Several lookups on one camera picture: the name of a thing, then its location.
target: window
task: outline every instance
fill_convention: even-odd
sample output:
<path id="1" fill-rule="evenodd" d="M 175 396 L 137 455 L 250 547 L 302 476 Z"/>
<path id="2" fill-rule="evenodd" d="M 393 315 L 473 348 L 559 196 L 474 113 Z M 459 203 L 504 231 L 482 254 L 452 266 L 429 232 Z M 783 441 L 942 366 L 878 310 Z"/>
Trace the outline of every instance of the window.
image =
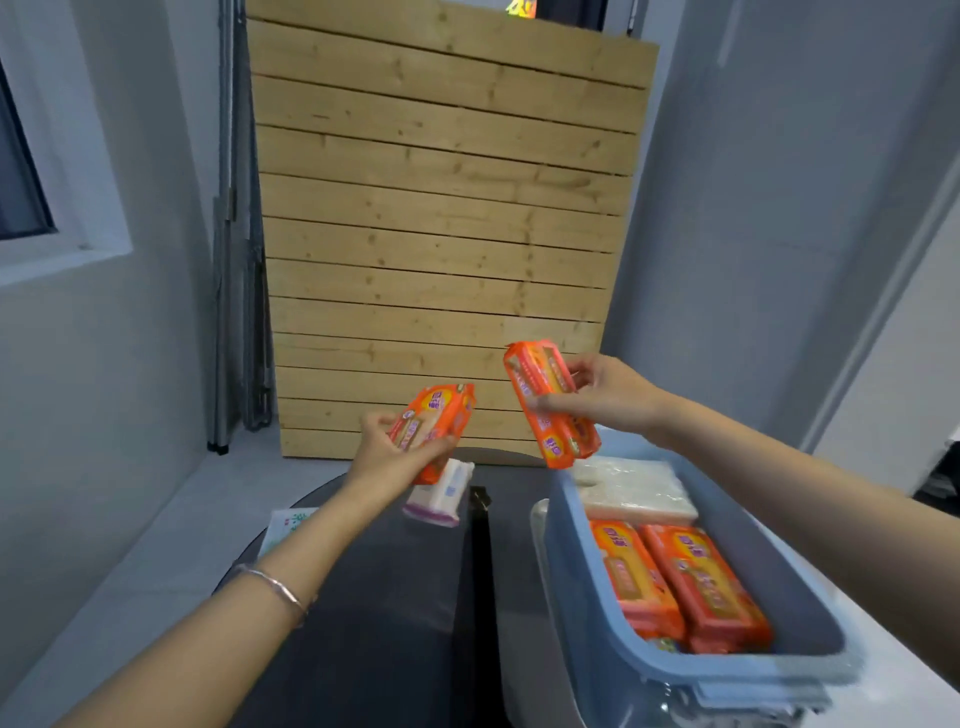
<path id="1" fill-rule="evenodd" d="M 0 0 L 0 287 L 132 251 L 73 7 Z"/>
<path id="2" fill-rule="evenodd" d="M 50 207 L 0 65 L 0 240 L 53 231 Z"/>

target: silver bracelet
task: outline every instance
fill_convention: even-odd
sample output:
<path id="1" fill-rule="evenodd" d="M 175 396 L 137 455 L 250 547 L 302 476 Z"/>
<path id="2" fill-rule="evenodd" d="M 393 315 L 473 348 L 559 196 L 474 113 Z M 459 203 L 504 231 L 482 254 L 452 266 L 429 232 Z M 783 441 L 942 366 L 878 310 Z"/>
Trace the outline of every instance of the silver bracelet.
<path id="1" fill-rule="evenodd" d="M 266 574 L 263 571 L 258 571 L 247 564 L 237 564 L 233 568 L 237 571 L 242 571 L 243 573 L 251 573 L 254 576 L 259 576 L 261 579 L 265 580 L 268 584 L 270 584 L 270 588 L 274 590 L 274 594 L 281 596 L 297 607 L 297 609 L 303 612 L 303 618 L 306 619 L 307 608 L 303 606 L 303 602 L 297 599 L 297 596 L 293 592 L 287 589 L 286 586 L 281 584 L 279 581 L 274 579 L 270 574 Z"/>

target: storage bin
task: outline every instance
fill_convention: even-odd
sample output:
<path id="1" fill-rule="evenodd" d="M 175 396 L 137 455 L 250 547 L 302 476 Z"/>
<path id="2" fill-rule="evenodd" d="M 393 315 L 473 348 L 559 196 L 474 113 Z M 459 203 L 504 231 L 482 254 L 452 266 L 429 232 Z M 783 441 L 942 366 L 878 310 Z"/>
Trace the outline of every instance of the storage bin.
<path id="1" fill-rule="evenodd" d="M 590 728 L 671 725 L 671 693 L 703 708 L 790 711 L 829 705 L 824 685 L 855 681 L 863 667 L 852 626 L 815 576 L 688 461 L 636 435 L 601 432 L 600 454 L 667 460 L 700 512 L 697 521 L 730 562 L 776 633 L 772 654 L 662 652 L 630 628 L 590 535 L 568 473 L 552 487 L 544 533 L 551 600 L 577 703 Z"/>

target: orange snack package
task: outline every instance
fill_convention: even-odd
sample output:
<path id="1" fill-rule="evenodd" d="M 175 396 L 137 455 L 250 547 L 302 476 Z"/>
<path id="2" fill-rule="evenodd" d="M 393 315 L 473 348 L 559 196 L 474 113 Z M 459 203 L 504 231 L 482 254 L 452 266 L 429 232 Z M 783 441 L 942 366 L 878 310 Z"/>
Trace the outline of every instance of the orange snack package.
<path id="1" fill-rule="evenodd" d="M 454 435 L 459 440 L 476 406 L 472 384 L 438 384 L 427 387 L 410 402 L 390 429 L 390 439 L 402 450 L 418 448 L 438 437 Z M 444 472 L 449 457 L 429 463 L 414 485 L 433 485 Z"/>
<path id="2" fill-rule="evenodd" d="M 686 628 L 680 607 L 633 527 L 620 521 L 591 521 L 590 531 L 634 631 L 644 640 L 665 637 L 682 642 Z"/>
<path id="3" fill-rule="evenodd" d="M 518 341 L 503 355 L 503 365 L 548 468 L 569 468 L 574 460 L 590 457 L 600 449 L 600 436 L 590 420 L 561 414 L 541 415 L 527 408 L 529 397 L 577 391 L 556 344 Z"/>
<path id="4" fill-rule="evenodd" d="M 693 526 L 643 525 L 638 531 L 684 611 L 691 652 L 724 655 L 770 649 L 770 622 L 710 536 Z"/>

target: wooden panel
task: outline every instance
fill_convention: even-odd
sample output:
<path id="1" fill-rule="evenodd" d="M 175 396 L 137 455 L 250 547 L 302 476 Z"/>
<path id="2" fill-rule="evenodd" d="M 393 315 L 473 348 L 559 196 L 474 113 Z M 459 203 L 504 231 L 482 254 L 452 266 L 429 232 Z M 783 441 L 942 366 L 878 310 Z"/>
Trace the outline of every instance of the wooden panel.
<path id="1" fill-rule="evenodd" d="M 257 127 L 260 171 L 622 215 L 630 178 L 329 134 Z"/>
<path id="2" fill-rule="evenodd" d="M 264 218 L 263 227 L 267 255 L 288 260 L 594 288 L 609 286 L 615 273 L 614 256 L 609 253 L 275 217 Z"/>
<path id="3" fill-rule="evenodd" d="M 564 352 L 596 352 L 603 327 L 423 308 L 270 298 L 274 331 L 355 336 L 388 341 L 506 347 L 515 341 L 550 339 Z"/>
<path id="4" fill-rule="evenodd" d="M 445 376 L 461 379 L 506 379 L 502 349 L 370 341 L 338 336 L 274 334 L 274 360 L 281 367 L 344 369 Z"/>
<path id="5" fill-rule="evenodd" d="M 281 399 L 279 410 L 281 427 L 359 432 L 360 418 L 365 413 L 378 410 L 399 413 L 401 408 L 395 404 Z M 470 422 L 464 431 L 464 436 L 532 440 L 533 432 L 522 412 L 477 409 L 470 416 Z"/>
<path id="6" fill-rule="evenodd" d="M 323 429 L 289 429 L 280 432 L 280 449 L 287 457 L 328 457 L 351 460 L 360 447 L 359 432 L 338 432 Z M 482 452 L 473 448 L 506 450 L 529 455 L 537 460 L 516 461 L 505 458 L 501 452 Z M 465 437 L 460 440 L 454 456 L 480 465 L 542 465 L 540 449 L 533 440 L 490 440 Z"/>
<path id="7" fill-rule="evenodd" d="M 372 375 L 367 372 L 276 367 L 276 389 L 285 399 L 294 400 L 381 402 L 402 407 L 409 404 L 424 387 L 449 383 L 449 377 L 443 376 Z M 519 410 L 516 392 L 509 381 L 478 379 L 473 383 L 478 407 Z"/>
<path id="8" fill-rule="evenodd" d="M 362 184 L 260 175 L 263 214 L 613 253 L 623 218 Z"/>
<path id="9" fill-rule="evenodd" d="M 248 23 L 253 73 L 637 133 L 647 91 L 289 26 Z"/>
<path id="10" fill-rule="evenodd" d="M 271 293 L 293 299 L 381 303 L 569 321 L 603 321 L 607 315 L 607 293 L 599 288 L 276 258 L 268 260 L 267 275 Z"/>
<path id="11" fill-rule="evenodd" d="M 252 85 L 261 125 L 619 175 L 636 165 L 636 134 L 264 76 L 254 76 Z"/>
<path id="12" fill-rule="evenodd" d="M 247 15 L 640 88 L 657 61 L 651 43 L 438 0 L 247 0 Z"/>

